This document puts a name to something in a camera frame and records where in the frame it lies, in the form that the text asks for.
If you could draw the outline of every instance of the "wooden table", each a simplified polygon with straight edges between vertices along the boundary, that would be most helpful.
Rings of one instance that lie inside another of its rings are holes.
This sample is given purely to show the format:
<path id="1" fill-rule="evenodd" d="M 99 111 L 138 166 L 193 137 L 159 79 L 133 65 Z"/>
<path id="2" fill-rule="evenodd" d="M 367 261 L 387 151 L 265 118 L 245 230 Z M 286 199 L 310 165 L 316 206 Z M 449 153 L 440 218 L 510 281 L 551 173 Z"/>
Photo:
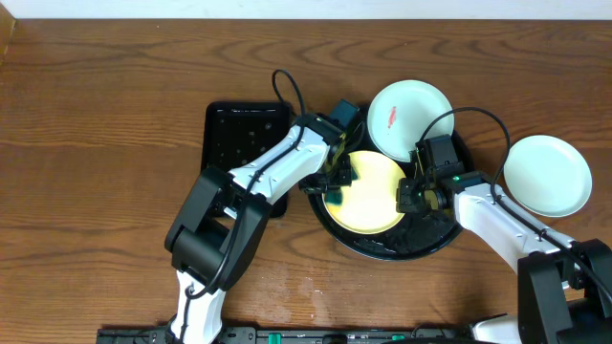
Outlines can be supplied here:
<path id="1" fill-rule="evenodd" d="M 167 321 L 179 291 L 163 241 L 199 172 L 205 109 L 274 99 L 275 68 L 320 112 L 416 78 L 494 111 L 513 141 L 569 141 L 593 193 L 545 222 L 612 245 L 609 22 L 24 20 L 0 69 L 0 341 L 91 343 L 100 327 Z M 465 113 L 456 129 L 492 173 L 496 124 Z M 379 262 L 337 243 L 293 190 L 224 316 L 403 328 L 515 311 L 514 273 L 474 235 Z"/>

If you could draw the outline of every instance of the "small white plate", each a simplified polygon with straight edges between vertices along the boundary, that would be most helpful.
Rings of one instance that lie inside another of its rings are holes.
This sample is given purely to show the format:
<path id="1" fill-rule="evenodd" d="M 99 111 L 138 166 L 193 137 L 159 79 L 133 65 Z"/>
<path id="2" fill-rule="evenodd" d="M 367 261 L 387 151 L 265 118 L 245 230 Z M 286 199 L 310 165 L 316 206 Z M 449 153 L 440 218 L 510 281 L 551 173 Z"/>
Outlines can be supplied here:
<path id="1" fill-rule="evenodd" d="M 410 151 L 427 126 L 451 109 L 448 99 L 423 81 L 405 80 L 380 91 L 367 114 L 367 130 L 372 142 L 387 157 L 410 162 Z M 452 134 L 454 116 L 441 119 L 427 138 Z"/>
<path id="2" fill-rule="evenodd" d="M 561 217 L 580 210 L 591 195 L 591 170 L 564 140 L 537 135 L 515 143 L 504 165 L 514 198 L 534 213 Z"/>

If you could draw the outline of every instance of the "black round tray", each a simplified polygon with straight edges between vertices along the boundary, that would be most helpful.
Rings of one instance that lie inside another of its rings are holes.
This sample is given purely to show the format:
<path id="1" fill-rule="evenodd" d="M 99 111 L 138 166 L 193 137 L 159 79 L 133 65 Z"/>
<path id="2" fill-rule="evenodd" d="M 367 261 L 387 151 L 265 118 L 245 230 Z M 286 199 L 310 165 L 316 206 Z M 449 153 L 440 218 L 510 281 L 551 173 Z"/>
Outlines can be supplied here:
<path id="1" fill-rule="evenodd" d="M 452 141 L 466 172 L 473 171 L 470 151 L 457 132 L 452 133 Z M 381 153 L 371 141 L 367 131 L 355 150 Z M 396 162 L 407 177 L 414 176 L 414 163 Z M 336 223 L 325 209 L 321 195 L 309 195 L 308 199 L 317 218 L 330 234 L 355 252 L 376 259 L 404 261 L 424 257 L 448 245 L 462 229 L 454 219 L 443 212 L 432 212 L 425 217 L 421 214 L 405 214 L 399 223 L 385 232 L 363 235 Z"/>

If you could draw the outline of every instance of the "red stain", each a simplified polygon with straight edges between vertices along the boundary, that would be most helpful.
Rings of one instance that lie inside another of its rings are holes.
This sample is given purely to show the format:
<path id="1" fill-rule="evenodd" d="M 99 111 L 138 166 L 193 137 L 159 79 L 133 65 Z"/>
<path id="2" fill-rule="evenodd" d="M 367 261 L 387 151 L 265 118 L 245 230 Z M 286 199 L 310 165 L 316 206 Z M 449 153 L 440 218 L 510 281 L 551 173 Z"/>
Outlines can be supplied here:
<path id="1" fill-rule="evenodd" d="M 391 116 L 389 116 L 389 129 L 391 129 L 391 127 L 393 126 L 393 123 L 395 123 L 395 119 L 397 119 L 397 115 L 396 115 L 397 109 L 395 108 L 395 106 L 393 107 L 393 109 L 391 109 Z"/>

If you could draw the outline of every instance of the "white wall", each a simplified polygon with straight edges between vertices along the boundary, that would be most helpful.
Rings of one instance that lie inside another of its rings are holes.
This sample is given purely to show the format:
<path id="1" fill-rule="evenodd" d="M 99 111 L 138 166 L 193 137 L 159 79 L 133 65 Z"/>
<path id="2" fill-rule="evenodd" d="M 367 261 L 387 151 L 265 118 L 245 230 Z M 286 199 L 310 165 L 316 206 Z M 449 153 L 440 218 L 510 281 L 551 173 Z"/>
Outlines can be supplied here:
<path id="1" fill-rule="evenodd" d="M 612 19 L 612 0 L 0 0 L 24 18 Z"/>

